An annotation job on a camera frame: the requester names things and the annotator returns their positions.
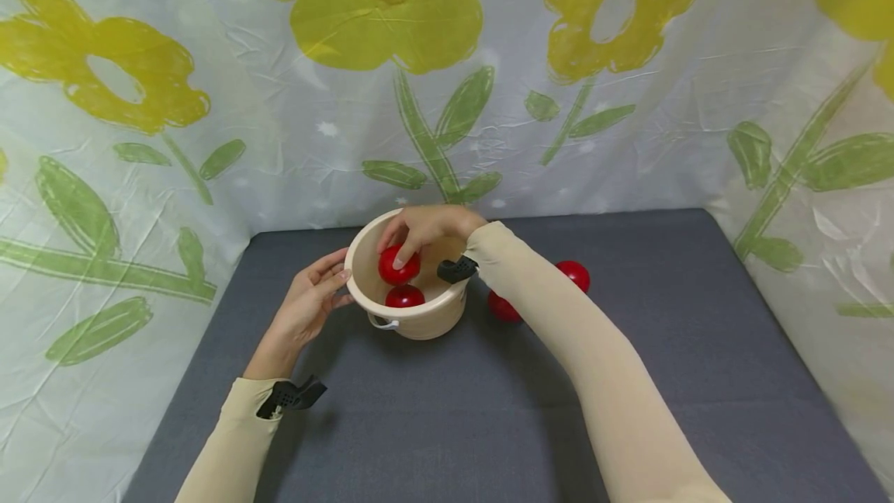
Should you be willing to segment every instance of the black clip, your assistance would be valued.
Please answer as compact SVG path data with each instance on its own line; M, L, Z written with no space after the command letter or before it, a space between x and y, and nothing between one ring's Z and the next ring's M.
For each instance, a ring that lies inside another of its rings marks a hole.
M457 262L442 261L441 264L438 264L438 278L445 280L448 284L457 284L475 276L476 270L478 270L478 263L463 255Z
M255 415L262 420L269 420L276 412L276 408L305 410L312 407L326 390L326 386L316 375L311 375L300 387L296 387L290 380L280 380L274 384L274 391L264 404L261 404Z

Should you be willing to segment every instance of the bucket handle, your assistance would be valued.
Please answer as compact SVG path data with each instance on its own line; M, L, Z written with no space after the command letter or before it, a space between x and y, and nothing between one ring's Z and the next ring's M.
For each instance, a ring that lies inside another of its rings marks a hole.
M373 314L367 313L366 316L369 319L369 324L378 328L379 331L396 331L400 326L399 321L389 321L386 324L379 324Z

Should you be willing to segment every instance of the white curtain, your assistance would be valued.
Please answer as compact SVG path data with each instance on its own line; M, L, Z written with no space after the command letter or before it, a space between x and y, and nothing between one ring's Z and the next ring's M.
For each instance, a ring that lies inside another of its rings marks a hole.
M117 501L253 234L706 206L894 493L894 0L0 0L0 499Z

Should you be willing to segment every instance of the hand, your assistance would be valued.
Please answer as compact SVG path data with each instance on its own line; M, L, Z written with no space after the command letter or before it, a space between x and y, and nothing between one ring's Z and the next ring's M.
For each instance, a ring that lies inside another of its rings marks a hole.
M464 241L478 227L487 224L481 216L463 206L413 206L404 208L388 222L376 250L381 254L388 245L404 243L394 259L400 269L414 252L438 238L458 238Z
M351 278L343 264L347 252L325 255L295 275L243 377L288 378L301 350L323 330L331 311L353 303L351 295L335 295Z

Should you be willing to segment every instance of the beige bucket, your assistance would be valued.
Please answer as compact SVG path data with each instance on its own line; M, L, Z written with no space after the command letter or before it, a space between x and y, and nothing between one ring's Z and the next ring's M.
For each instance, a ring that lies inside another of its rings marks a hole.
M441 261L456 261L466 246L463 241L441 238L423 248L422 269L411 281L422 290L425 303L417 307L395 308L384 305L390 287L379 278L379 256L376 244L388 221L400 213L392 210L378 216L361 229L348 248L345 268L352 270L348 291L360 307L366 309L369 321L381 331L395 331L413 340L430 340L446 334L459 321L466 308L466 284L448 284L437 277Z

